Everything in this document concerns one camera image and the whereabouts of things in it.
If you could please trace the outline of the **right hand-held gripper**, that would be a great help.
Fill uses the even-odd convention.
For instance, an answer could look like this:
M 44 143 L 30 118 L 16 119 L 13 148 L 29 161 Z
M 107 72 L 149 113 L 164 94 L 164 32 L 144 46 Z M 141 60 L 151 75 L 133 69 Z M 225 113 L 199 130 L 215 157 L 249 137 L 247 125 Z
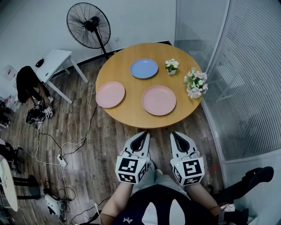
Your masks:
M 200 183 L 205 175 L 203 158 L 195 151 L 195 142 L 187 135 L 173 131 L 170 133 L 171 165 L 173 174 L 180 186 Z

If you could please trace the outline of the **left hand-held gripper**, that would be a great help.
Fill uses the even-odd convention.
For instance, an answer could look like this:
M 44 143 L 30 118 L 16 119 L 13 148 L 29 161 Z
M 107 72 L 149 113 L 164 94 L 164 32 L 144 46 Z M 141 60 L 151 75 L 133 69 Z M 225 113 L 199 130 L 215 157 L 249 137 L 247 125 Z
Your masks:
M 124 151 L 117 157 L 115 173 L 120 182 L 139 184 L 148 171 L 150 134 L 140 132 L 125 142 Z

